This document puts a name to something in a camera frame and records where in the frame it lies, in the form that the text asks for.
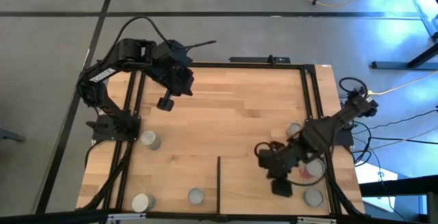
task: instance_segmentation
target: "metal can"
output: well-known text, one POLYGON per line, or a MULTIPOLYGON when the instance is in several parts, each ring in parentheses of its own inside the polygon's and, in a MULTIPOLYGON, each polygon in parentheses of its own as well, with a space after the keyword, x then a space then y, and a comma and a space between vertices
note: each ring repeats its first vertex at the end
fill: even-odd
POLYGON ((192 188, 189 192, 189 201, 192 204, 200 204, 204 201, 204 191, 200 188, 192 188))
POLYGON ((139 193, 132 199, 132 209, 135 212, 152 210, 155 207, 155 197, 152 194, 139 193))
POLYGON ((310 207, 318 207, 324 202, 324 197, 319 190, 309 189, 304 192, 304 202, 310 207))
POLYGON ((158 138, 157 134, 152 131, 143 132, 140 140, 142 141, 142 144, 146 145, 150 150, 156 150, 162 144, 162 141, 158 138))
POLYGON ((286 130, 286 136, 287 137, 292 137, 293 135, 295 135, 300 130, 301 130, 301 125, 300 124, 292 123, 292 124, 290 124, 290 126, 286 130))

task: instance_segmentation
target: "metal bracket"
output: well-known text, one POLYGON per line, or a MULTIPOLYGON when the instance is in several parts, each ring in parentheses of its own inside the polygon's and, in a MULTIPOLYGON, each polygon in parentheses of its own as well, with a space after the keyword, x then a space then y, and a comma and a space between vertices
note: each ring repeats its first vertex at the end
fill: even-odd
POLYGON ((273 55, 269 55, 268 57, 268 63, 271 64, 271 66, 276 66, 276 62, 275 62, 276 58, 273 55))
POLYGON ((138 214, 108 214, 109 221, 123 221, 123 220, 138 220, 145 219, 146 213, 138 214))
POLYGON ((136 141, 140 130, 141 116, 132 116, 134 123, 129 130, 115 124, 116 121, 108 115, 99 115, 98 121, 87 121, 86 124, 93 129, 93 140, 136 141))
POLYGON ((323 219, 316 217, 298 217, 297 223, 303 224, 336 224, 336 219, 323 219))
POLYGON ((218 214, 216 216, 217 223, 226 223, 228 222, 228 216, 226 214, 218 214))
POLYGON ((314 64, 303 64, 304 69, 311 74, 316 74, 316 69, 314 64))

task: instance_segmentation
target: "black mount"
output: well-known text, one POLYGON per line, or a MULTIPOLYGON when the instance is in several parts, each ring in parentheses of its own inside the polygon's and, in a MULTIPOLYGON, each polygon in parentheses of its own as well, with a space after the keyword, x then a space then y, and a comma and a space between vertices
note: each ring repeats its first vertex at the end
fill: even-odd
POLYGON ((174 102, 170 100, 171 97, 172 97, 171 91, 167 90, 164 97, 159 98, 157 103, 157 108, 164 111, 171 111, 174 104, 174 102))
POLYGON ((87 126, 93 129, 94 140, 136 141, 140 130, 141 116, 130 116, 132 126, 127 129, 121 127, 108 115, 99 115, 96 122, 87 121, 87 126))

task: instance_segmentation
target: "black cable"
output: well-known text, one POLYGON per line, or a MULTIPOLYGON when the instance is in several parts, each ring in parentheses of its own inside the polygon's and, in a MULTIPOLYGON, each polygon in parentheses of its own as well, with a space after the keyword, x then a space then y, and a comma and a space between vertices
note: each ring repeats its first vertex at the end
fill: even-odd
POLYGON ((146 19, 153 27, 153 29, 155 30, 155 32, 157 32, 158 36, 164 41, 166 42, 169 46, 172 44, 169 42, 169 40, 167 40, 166 37, 163 36, 163 34, 160 32, 160 30, 158 29, 158 27, 156 26, 156 24, 152 21, 152 19, 150 19, 147 16, 137 16, 137 17, 133 17, 131 19, 129 19, 123 26, 122 28, 120 28, 120 31, 118 32, 116 39, 114 40, 113 44, 111 45, 111 47, 109 48, 109 51, 107 53, 107 55, 105 55, 105 57, 101 60, 101 62, 104 62, 108 56, 110 56, 110 53, 112 52, 112 50, 114 49, 114 47, 117 45, 118 40, 120 39, 120 37, 122 36, 123 31, 125 30, 125 28, 132 22, 143 18, 146 19))
POLYGON ((367 85, 366 85, 362 80, 360 80, 360 79, 358 79, 358 78, 356 78, 356 77, 344 77, 344 78, 341 78, 340 81, 339 81, 339 87, 340 87, 343 91, 345 91, 345 92, 347 92, 347 93, 351 93, 352 90, 347 90, 346 88, 344 88, 344 86, 342 86, 342 82, 344 82, 345 80, 353 80, 353 81, 356 81, 356 82, 360 83, 360 84, 363 86, 363 89, 364 89, 364 91, 365 91, 365 95, 364 95, 364 97, 365 97, 365 98, 368 97, 368 87, 367 87, 367 85))
MULTIPOLYGON (((417 118, 417 117, 424 116, 424 115, 427 115, 427 114, 430 114, 430 113, 433 113, 433 112, 438 112, 438 109, 436 109, 436 110, 431 110, 431 111, 429 111, 429 112, 425 112, 425 113, 423 113, 423 114, 417 114, 417 115, 415 115, 415 116, 412 116, 411 118, 402 119, 402 120, 399 120, 399 121, 396 121, 396 122, 389 122, 388 124, 377 125, 377 126, 375 126, 375 127, 371 127, 370 129, 376 129, 376 128, 379 128, 379 127, 386 127, 386 126, 388 126, 388 125, 398 124, 398 123, 401 123, 401 122, 404 122, 404 121, 410 121, 411 119, 415 119, 415 118, 417 118)), ((360 133, 365 132, 365 131, 366 131, 366 129, 364 129, 364 130, 362 130, 362 131, 360 131, 360 132, 353 133, 353 135, 360 134, 360 133)))
POLYGON ((193 44, 193 45, 185 46, 184 48, 188 52, 190 49, 193 49, 195 47, 200 47, 200 46, 204 46, 204 45, 210 45, 210 44, 213 44, 213 43, 216 43, 216 41, 215 40, 210 40, 210 41, 207 41, 207 42, 196 43, 196 44, 193 44))
POLYGON ((438 142, 427 142, 427 141, 421 141, 421 140, 411 140, 411 139, 403 139, 403 138, 377 138, 377 137, 371 137, 373 139, 378 140, 399 140, 403 142, 418 142, 418 143, 424 143, 428 145, 438 145, 438 142))
MULTIPOLYGON (((358 141, 361 141, 361 142, 363 142, 363 143, 365 143, 366 144, 366 142, 365 141, 363 141, 363 140, 361 140, 361 139, 358 139, 358 138, 355 138, 355 137, 353 137, 354 139, 357 139, 358 141)), ((387 188, 386 188, 386 186, 385 186, 385 183, 384 183, 384 181, 383 181, 383 178, 382 178, 382 167, 381 167, 381 162, 380 162, 380 160, 378 159, 378 157, 377 157, 377 155, 376 155, 376 153, 374 152, 374 150, 373 149, 371 149, 371 148, 369 148, 370 149, 370 151, 371 151, 371 153, 374 155, 374 157, 376 158, 376 160, 377 160, 377 166, 378 166, 378 176, 380 177, 380 179, 381 179, 381 182, 382 182, 382 186, 383 186, 383 188, 385 189, 385 191, 386 192, 388 192, 388 190, 387 190, 387 188)), ((389 204, 389 207, 396 213, 396 214, 398 214, 404 221, 406 220, 404 217, 403 217, 403 215, 401 215, 399 212, 397 212, 397 210, 395 210, 392 206, 391 206, 391 199, 388 197, 388 204, 389 204)))
POLYGON ((356 160, 355 160, 355 164, 356 163, 358 163, 360 160, 362 160, 362 158, 363 158, 363 156, 365 155, 365 153, 366 153, 366 151, 368 150, 368 148, 370 147, 370 143, 371 143, 371 131, 370 131, 370 128, 367 126, 367 125, 365 125, 364 123, 362 123, 362 122, 358 122, 358 121, 354 121, 354 123, 358 123, 358 124, 360 124, 360 125, 363 125, 366 129, 367 129, 367 131, 368 131, 368 142, 366 143, 366 145, 365 145, 365 148, 363 149, 363 151, 362 151, 362 154, 361 155, 359 155, 357 158, 356 158, 356 160))
POLYGON ((97 145, 99 145, 101 142, 103 142, 103 140, 98 140, 96 141, 96 143, 94 143, 88 150, 87 150, 87 154, 85 155, 85 168, 87 168, 87 163, 88 163, 88 156, 90 155, 90 152, 93 150, 94 147, 96 147, 97 145))
MULTIPOLYGON (((335 127, 336 127, 336 124, 337 123, 335 123, 335 125, 333 126, 333 130, 332 130, 333 133, 332 133, 332 138, 331 138, 331 145, 332 145, 331 149, 326 153, 326 156, 329 158, 329 160, 333 159, 333 152, 335 150, 335 138, 336 138, 335 127)), ((332 175, 330 172, 328 172, 328 170, 326 170, 325 175, 328 177, 328 183, 330 184, 330 187, 332 188, 333 192, 335 193, 335 195, 337 196, 337 198, 339 199, 339 201, 341 202, 341 204, 343 205, 343 207, 345 208, 347 213, 356 214, 356 215, 363 215, 360 211, 358 211, 358 209, 356 209, 356 207, 352 204, 352 202, 344 194, 342 189, 337 184, 337 182, 335 180, 335 176, 332 175)))
POLYGON ((122 159, 120 159, 120 162, 117 164, 116 168, 114 169, 113 173, 108 176, 107 181, 103 184, 102 188, 98 191, 98 193, 91 199, 91 201, 83 207, 83 209, 86 210, 95 210, 99 204, 101 203, 102 199, 106 195, 107 191, 109 191, 116 181, 118 175, 120 172, 126 167, 127 161, 130 158, 131 153, 131 147, 127 147, 125 150, 122 159))
POLYGON ((322 179, 324 179, 324 175, 325 175, 325 174, 326 174, 326 173, 324 172, 324 173, 321 175, 321 177, 319 177, 316 181, 311 182, 311 183, 308 183, 308 184, 298 183, 298 182, 293 182, 292 180, 288 180, 288 179, 286 179, 286 181, 289 182, 289 183, 291 183, 291 184, 293 184, 293 185, 295 185, 295 186, 314 186, 314 185, 318 184, 319 182, 321 182, 322 179))
POLYGON ((255 154, 255 156, 257 156, 257 158, 260 158, 260 154, 259 154, 259 152, 257 150, 260 145, 267 145, 269 147, 269 150, 271 151, 271 153, 274 153, 274 148, 272 147, 272 145, 270 143, 268 143, 268 142, 259 142, 254 147, 254 154, 255 154))
MULTIPOLYGON (((97 123, 99 122, 99 111, 97 111, 97 108, 93 107, 94 111, 97 115, 97 123)), ((85 168, 87 169, 87 163, 88 163, 88 156, 90 155, 90 152, 93 150, 94 147, 96 147, 98 144, 103 142, 102 140, 97 140, 88 150, 87 154, 85 155, 85 168)))
POLYGON ((204 45, 209 45, 212 43, 215 43, 215 40, 210 40, 207 42, 202 42, 202 43, 196 43, 194 45, 189 45, 189 46, 185 46, 185 47, 176 47, 173 46, 172 43, 160 32, 160 30, 158 29, 158 27, 156 26, 156 24, 152 21, 152 19, 150 19, 147 16, 137 16, 137 17, 133 17, 131 19, 129 19, 120 29, 119 33, 117 34, 116 39, 114 40, 112 46, 109 48, 109 51, 107 53, 107 55, 102 59, 101 62, 104 62, 108 56, 110 55, 111 51, 114 49, 114 47, 116 46, 118 40, 120 39, 120 37, 122 36, 123 31, 125 30, 125 28, 132 23, 133 21, 136 21, 140 18, 146 19, 153 27, 153 29, 155 30, 155 32, 157 32, 158 36, 169 46, 169 47, 174 47, 175 49, 186 49, 187 51, 189 51, 190 49, 194 48, 194 47, 200 47, 200 46, 204 46, 204 45))
MULTIPOLYGON (((371 152, 369 152, 369 151, 365 151, 365 152, 368 153, 368 158, 366 158, 362 163, 360 163, 358 165, 356 165, 357 162, 355 160, 355 167, 362 166, 370 160, 371 155, 372 155, 371 152)), ((362 153, 362 151, 354 151, 353 153, 362 153)))

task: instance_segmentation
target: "silver can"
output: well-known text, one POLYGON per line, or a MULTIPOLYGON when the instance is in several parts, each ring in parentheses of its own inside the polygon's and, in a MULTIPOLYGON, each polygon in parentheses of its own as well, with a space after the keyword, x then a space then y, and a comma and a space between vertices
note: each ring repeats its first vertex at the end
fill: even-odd
POLYGON ((150 150, 156 150, 162 144, 162 141, 158 138, 157 134, 152 131, 143 132, 140 140, 142 141, 142 144, 146 145, 150 150))
POLYGON ((137 194, 132 199, 132 209, 135 212, 152 210, 155 207, 155 197, 152 194, 137 194))

